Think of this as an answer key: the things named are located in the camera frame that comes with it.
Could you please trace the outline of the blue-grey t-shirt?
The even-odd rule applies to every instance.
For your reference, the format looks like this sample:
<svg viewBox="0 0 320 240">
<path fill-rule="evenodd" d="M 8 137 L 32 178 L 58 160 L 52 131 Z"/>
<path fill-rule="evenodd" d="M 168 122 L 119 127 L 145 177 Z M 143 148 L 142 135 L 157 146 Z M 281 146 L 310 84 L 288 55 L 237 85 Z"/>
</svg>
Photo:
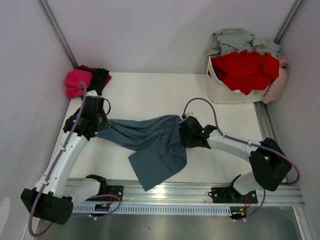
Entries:
<svg viewBox="0 0 320 240">
<path fill-rule="evenodd" d="M 129 162 L 145 191 L 179 173 L 187 165 L 178 115 L 148 120 L 111 119 L 97 137 L 132 150 Z"/>
</svg>

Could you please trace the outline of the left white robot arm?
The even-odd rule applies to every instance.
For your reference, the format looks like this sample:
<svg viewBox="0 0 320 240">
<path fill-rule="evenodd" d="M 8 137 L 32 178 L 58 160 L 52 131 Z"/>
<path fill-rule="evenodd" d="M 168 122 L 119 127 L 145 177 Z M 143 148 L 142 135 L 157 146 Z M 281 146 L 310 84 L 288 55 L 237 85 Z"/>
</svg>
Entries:
<svg viewBox="0 0 320 240">
<path fill-rule="evenodd" d="M 80 108 L 64 124 L 62 139 L 47 169 L 32 189 L 25 188 L 21 200 L 31 218 L 65 224 L 74 207 L 90 198 L 98 201 L 108 195 L 106 178 L 88 175 L 78 185 L 66 189 L 70 173 L 91 138 L 110 126 L 104 111 L 106 99 L 86 96 Z"/>
</svg>

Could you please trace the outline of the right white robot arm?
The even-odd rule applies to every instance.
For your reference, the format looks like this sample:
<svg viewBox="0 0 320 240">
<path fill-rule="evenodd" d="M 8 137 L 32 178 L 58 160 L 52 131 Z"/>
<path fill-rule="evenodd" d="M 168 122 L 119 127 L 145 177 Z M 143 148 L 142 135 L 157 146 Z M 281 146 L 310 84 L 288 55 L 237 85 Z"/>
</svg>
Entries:
<svg viewBox="0 0 320 240">
<path fill-rule="evenodd" d="M 216 126 L 202 127 L 199 121 L 188 116 L 179 123 L 179 134 L 185 148 L 207 148 L 234 155 L 251 166 L 251 171 L 236 176 L 227 187 L 213 187 L 208 193 L 217 204 L 243 204 L 259 189 L 274 192 L 292 169 L 278 144 L 271 138 L 249 143 L 234 136 L 222 134 Z"/>
</svg>

